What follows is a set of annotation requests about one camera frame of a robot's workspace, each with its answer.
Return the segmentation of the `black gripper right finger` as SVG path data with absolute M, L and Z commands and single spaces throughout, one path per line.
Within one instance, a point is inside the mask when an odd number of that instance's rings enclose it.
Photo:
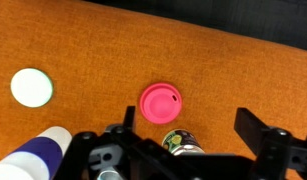
M 261 149 L 262 141 L 270 131 L 270 128 L 247 108 L 238 108 L 234 130 L 253 154 L 257 155 Z

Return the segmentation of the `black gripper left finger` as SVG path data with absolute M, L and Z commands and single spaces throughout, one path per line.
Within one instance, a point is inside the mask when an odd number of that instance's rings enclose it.
M 135 106 L 128 106 L 126 108 L 123 126 L 130 131 L 135 130 L 135 115 L 136 115 L 136 107 Z

